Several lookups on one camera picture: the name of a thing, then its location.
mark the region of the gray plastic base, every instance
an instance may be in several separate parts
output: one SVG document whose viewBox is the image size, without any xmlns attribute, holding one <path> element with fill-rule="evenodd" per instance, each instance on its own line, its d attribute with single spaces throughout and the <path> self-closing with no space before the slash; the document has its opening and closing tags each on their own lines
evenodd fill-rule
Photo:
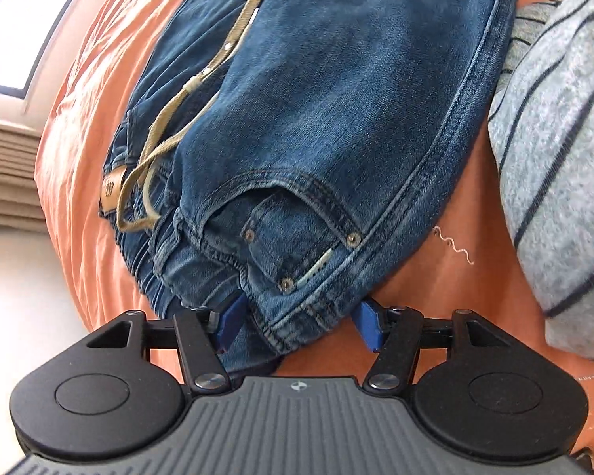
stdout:
<svg viewBox="0 0 594 475">
<path fill-rule="evenodd" d="M 495 466 L 428 438 L 406 406 L 353 379 L 248 377 L 225 396 L 199 398 L 181 425 L 127 458 L 69 465 L 35 455 L 13 475 L 581 475 L 570 457 Z"/>
</svg>

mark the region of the wrinkled orange sheet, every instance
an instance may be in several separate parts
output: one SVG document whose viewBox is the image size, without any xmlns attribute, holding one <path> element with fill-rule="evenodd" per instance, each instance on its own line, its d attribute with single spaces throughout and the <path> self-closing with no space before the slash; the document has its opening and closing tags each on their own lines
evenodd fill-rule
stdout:
<svg viewBox="0 0 594 475">
<path fill-rule="evenodd" d="M 520 0 L 524 5 L 536 0 Z M 182 0 L 108 0 L 91 26 L 44 130 L 36 182 L 68 287 L 89 329 L 131 308 L 149 310 L 97 215 L 101 169 L 131 91 L 169 16 Z M 439 225 L 466 248 L 474 265 L 431 235 L 375 297 L 388 306 L 408 304 L 427 317 L 448 317 L 468 307 L 503 327 L 576 377 L 590 397 L 590 417 L 577 447 L 594 449 L 594 364 L 545 344 L 543 319 L 521 273 L 504 225 L 495 164 L 484 127 Z M 440 361 L 423 354 L 419 371 Z M 152 360 L 180 376 L 177 357 Z M 354 375 L 374 356 L 351 323 L 289 356 L 282 375 Z"/>
</svg>

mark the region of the denim fabric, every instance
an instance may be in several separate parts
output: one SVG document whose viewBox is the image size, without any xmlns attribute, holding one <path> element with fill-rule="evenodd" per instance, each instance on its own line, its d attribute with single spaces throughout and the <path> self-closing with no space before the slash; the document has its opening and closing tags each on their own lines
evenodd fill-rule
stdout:
<svg viewBox="0 0 594 475">
<path fill-rule="evenodd" d="M 186 0 L 138 83 L 105 172 L 221 47 L 245 0 Z M 220 94 L 150 187 L 154 230 L 117 232 L 152 306 L 251 317 L 223 357 L 247 369 L 314 341 L 419 247 L 466 163 L 516 0 L 264 0 L 241 48 L 185 99 Z M 143 215 L 135 191 L 128 217 Z M 114 223 L 114 212 L 108 214 Z"/>
</svg>

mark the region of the leather patch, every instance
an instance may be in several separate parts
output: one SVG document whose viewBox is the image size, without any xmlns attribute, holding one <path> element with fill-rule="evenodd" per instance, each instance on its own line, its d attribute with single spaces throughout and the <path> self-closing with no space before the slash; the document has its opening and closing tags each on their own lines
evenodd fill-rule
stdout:
<svg viewBox="0 0 594 475">
<path fill-rule="evenodd" d="M 125 166 L 113 169 L 103 178 L 101 184 L 101 210 L 105 213 L 116 209 L 121 193 L 121 182 L 124 179 Z"/>
</svg>

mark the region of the orange bed sheet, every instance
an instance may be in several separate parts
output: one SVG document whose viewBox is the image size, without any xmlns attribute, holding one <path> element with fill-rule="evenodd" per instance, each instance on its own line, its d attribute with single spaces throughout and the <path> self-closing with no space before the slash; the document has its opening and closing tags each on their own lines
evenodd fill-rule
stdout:
<svg viewBox="0 0 594 475">
<path fill-rule="evenodd" d="M 536 0 L 520 0 L 520 5 Z M 45 127 L 36 182 L 51 239 L 82 320 L 95 329 L 118 314 L 140 308 L 154 317 L 98 217 L 106 151 L 130 94 L 182 0 L 107 0 L 84 39 Z M 484 127 L 458 187 L 441 217 L 446 236 L 474 261 L 430 236 L 416 254 L 375 292 L 382 304 L 408 304 L 428 317 L 448 317 L 459 307 L 485 315 L 577 377 L 590 398 L 590 416 L 577 448 L 594 450 L 594 364 L 545 343 L 543 318 L 505 228 L 497 171 Z M 423 355 L 422 373 L 440 359 Z M 351 324 L 289 356 L 282 375 L 365 376 L 374 356 Z M 175 352 L 152 361 L 180 377 Z"/>
</svg>

